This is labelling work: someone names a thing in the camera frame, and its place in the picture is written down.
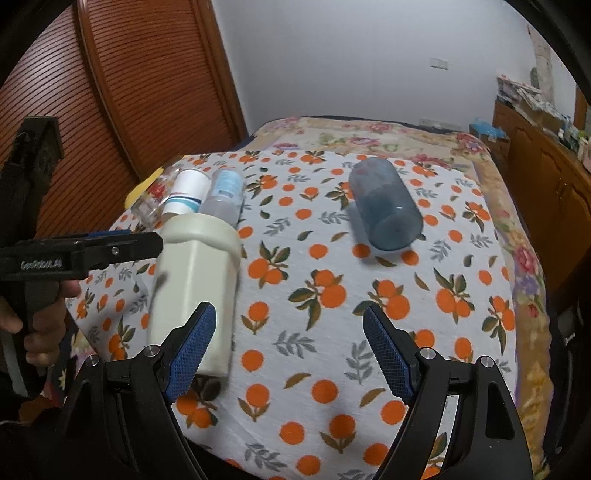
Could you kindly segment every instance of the wooden wardrobe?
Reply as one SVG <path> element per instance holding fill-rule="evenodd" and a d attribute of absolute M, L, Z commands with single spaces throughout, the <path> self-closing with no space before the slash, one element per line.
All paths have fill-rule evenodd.
<path fill-rule="evenodd" d="M 78 0 L 0 89 L 0 164 L 31 115 L 59 118 L 66 153 L 39 236 L 106 229 L 159 166 L 246 136 L 209 0 Z"/>

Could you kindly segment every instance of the black handle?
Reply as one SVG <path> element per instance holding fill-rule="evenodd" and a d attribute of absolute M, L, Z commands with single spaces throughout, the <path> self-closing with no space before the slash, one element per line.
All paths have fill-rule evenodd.
<path fill-rule="evenodd" d="M 24 339 L 33 331 L 33 315 L 55 302 L 60 284 L 58 282 L 10 282 L 3 284 L 3 296 L 23 320 L 20 332 L 12 335 L 0 332 L 2 351 L 12 381 L 14 393 L 25 398 L 35 398 L 43 390 L 47 369 L 27 363 Z"/>

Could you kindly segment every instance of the blue plastic cup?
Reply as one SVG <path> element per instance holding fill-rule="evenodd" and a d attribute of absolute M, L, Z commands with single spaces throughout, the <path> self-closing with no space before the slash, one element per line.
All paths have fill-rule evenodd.
<path fill-rule="evenodd" d="M 416 240 L 423 230 L 423 216 L 388 160 L 360 161 L 351 171 L 349 185 L 370 244 L 393 251 Z"/>

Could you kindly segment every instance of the wall outlet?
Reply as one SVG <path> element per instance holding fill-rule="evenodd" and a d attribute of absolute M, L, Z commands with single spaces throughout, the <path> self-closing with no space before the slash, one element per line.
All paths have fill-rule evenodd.
<path fill-rule="evenodd" d="M 434 69 L 449 70 L 449 62 L 447 60 L 430 58 L 429 66 Z"/>
<path fill-rule="evenodd" d="M 418 121 L 418 124 L 421 127 L 429 127 L 429 128 L 443 128 L 445 130 L 453 130 L 456 132 L 461 132 L 462 127 L 460 125 L 448 124 L 446 122 L 438 122 L 437 120 L 430 120 L 428 118 L 421 118 Z"/>

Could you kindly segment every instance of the wooden cabinet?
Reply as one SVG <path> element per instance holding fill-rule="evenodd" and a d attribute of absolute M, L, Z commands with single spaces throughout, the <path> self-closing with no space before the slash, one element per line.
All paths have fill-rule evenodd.
<path fill-rule="evenodd" d="M 564 290 L 591 247 L 591 174 L 574 154 L 497 102 L 511 138 L 504 179 L 540 259 L 548 293 Z"/>

